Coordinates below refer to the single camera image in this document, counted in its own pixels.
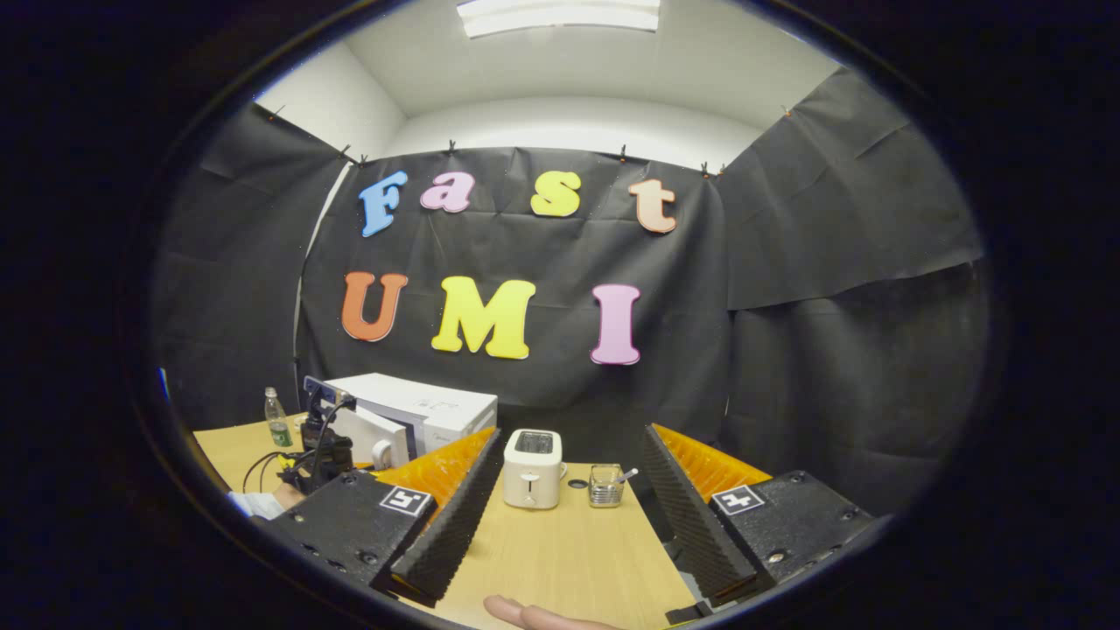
black fabric backdrop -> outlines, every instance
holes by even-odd
[[[664,164],[556,149],[469,149],[394,157],[353,168],[320,226],[304,274],[300,355],[320,378],[383,372],[405,379],[496,393],[498,423],[508,429],[554,429],[564,457],[640,465],[641,430],[651,421],[713,441],[727,401],[730,317],[726,308],[725,219],[715,183]],[[358,194],[404,170],[393,223],[362,237]],[[470,206],[429,210],[420,195],[441,173],[474,175]],[[530,209],[536,177],[579,174],[579,210],[566,217]],[[668,234],[645,230],[627,188],[661,179],[676,194]],[[352,339],[340,312],[351,271],[404,274],[396,319],[384,340]],[[468,276],[489,300],[498,285],[533,282],[525,318],[526,359],[452,354],[431,348],[439,331],[448,276]],[[633,307],[634,365],[599,365],[589,353],[599,332],[591,289],[627,284],[642,296]],[[373,322],[382,288],[368,290]],[[634,484],[645,497],[644,480]]]
[[[889,101],[841,68],[724,170],[728,308],[825,297],[980,258],[960,187]]]
[[[345,160],[253,105],[189,173],[159,243],[152,322],[192,429],[260,421],[264,388],[296,411],[291,334],[304,251]]]
[[[352,167],[304,263],[343,160],[252,108],[183,187],[155,305],[171,397],[192,428],[260,418],[262,389],[289,409],[292,305],[304,272],[300,372],[380,371],[494,392],[500,424],[561,432],[569,461],[638,465],[657,421],[771,472],[804,469],[874,513],[928,479],[971,401],[988,340],[988,280],[964,200],[936,151],[848,71],[827,80],[721,177],[586,151],[464,149]],[[396,170],[394,222],[361,235],[358,194]],[[476,178],[470,207],[428,210],[432,178]],[[547,170],[579,174],[580,207],[534,215]],[[636,221],[631,184],[659,178],[676,229]],[[344,277],[404,274],[396,318],[376,343],[342,327]],[[448,276],[483,300],[533,282],[513,361],[436,351]],[[591,288],[637,286],[635,365],[598,365]],[[377,318],[382,288],[364,307]],[[642,475],[635,492],[662,536]]]
[[[990,282],[952,174],[841,68],[719,192],[734,318],[721,447],[897,510],[952,447],[989,337]]]

blue letter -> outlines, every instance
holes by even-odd
[[[385,210],[393,210],[396,207],[396,204],[401,203],[401,194],[396,191],[396,186],[403,186],[408,180],[409,176],[403,170],[398,170],[362,191],[362,194],[357,198],[365,202],[365,229],[362,230],[363,237],[372,237],[389,228],[389,224],[393,222],[393,217]]]

wooden table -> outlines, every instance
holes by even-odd
[[[265,423],[196,432],[195,437],[237,491],[245,470],[277,450]],[[617,508],[594,509],[586,489],[568,487],[569,479],[587,479],[589,467],[568,464],[560,503],[551,510],[506,506],[498,478],[444,599],[435,610],[401,601],[483,630],[513,628],[483,608],[483,599],[494,594],[627,630],[665,628],[666,611],[696,600],[632,493]],[[265,490],[274,488],[265,484]],[[250,490],[256,490],[253,481]]]
[[[293,429],[295,425],[291,420],[306,417],[307,414],[289,416],[288,426]],[[241,482],[245,479],[245,472],[256,460],[273,451],[283,451],[284,453],[299,453],[304,451],[304,446],[299,442],[299,436],[295,432],[292,432],[291,441],[291,446],[277,446],[272,442],[269,424],[264,421],[195,432],[195,442],[202,446],[203,453],[206,453],[206,457],[211,461],[217,474],[222,475],[226,485],[235,492],[241,492]],[[272,462],[269,471],[271,473],[265,473],[264,475],[265,492],[272,492],[280,485],[280,481],[274,474],[280,471],[280,465]],[[252,479],[249,480],[250,492],[258,491],[260,474],[261,467],[256,466]]]

foam letter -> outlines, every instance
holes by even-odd
[[[470,205],[467,195],[470,188],[475,187],[475,178],[469,173],[445,173],[437,175],[432,184],[446,184],[448,186],[432,186],[420,195],[420,205],[430,210],[446,210],[447,212],[463,212]]]
[[[642,293],[629,285],[599,285],[591,289],[599,298],[599,345],[591,361],[607,365],[631,365],[642,354],[631,343],[631,311]]]
[[[651,232],[672,232],[676,220],[662,214],[661,202],[676,201],[672,191],[661,189],[661,179],[646,179],[629,187],[632,195],[637,195],[637,221]]]
[[[545,216],[568,216],[579,210],[579,175],[549,170],[536,178],[536,193],[529,200],[533,212]]]
[[[409,180],[409,176],[403,170],[385,177],[373,186],[362,191],[357,197],[365,203],[365,229],[363,237],[372,237],[377,232],[389,228],[393,217],[385,211],[393,210],[401,203],[401,194],[396,186],[403,186]]]
[[[494,339],[486,344],[486,353],[503,359],[529,356],[525,345],[525,309],[529,298],[536,293],[536,286],[524,280],[506,280],[494,291],[489,304],[483,306],[475,281],[465,276],[444,278],[441,285],[447,291],[444,304],[444,321],[439,334],[432,337],[431,346],[445,352],[463,349],[459,341],[459,325],[470,352],[478,352],[491,328]]]
[[[343,328],[349,336],[361,341],[381,341],[393,330],[393,319],[396,318],[396,300],[401,295],[401,287],[409,284],[409,279],[400,274],[385,274],[381,277],[381,286],[385,293],[381,297],[381,314],[377,321],[370,324],[362,318],[362,308],[365,306],[365,290],[373,284],[373,274],[364,271],[351,271],[346,274],[346,297],[343,299]]]

person's arm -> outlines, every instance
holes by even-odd
[[[304,494],[295,485],[281,483],[273,492],[251,492],[242,494],[230,492],[230,500],[237,506],[245,516],[263,517],[269,520],[290,510],[296,503],[304,500]]]
[[[502,595],[491,595],[483,600],[483,606],[492,615],[523,630],[620,630],[598,621],[568,619],[541,606],[523,606],[517,601]]]

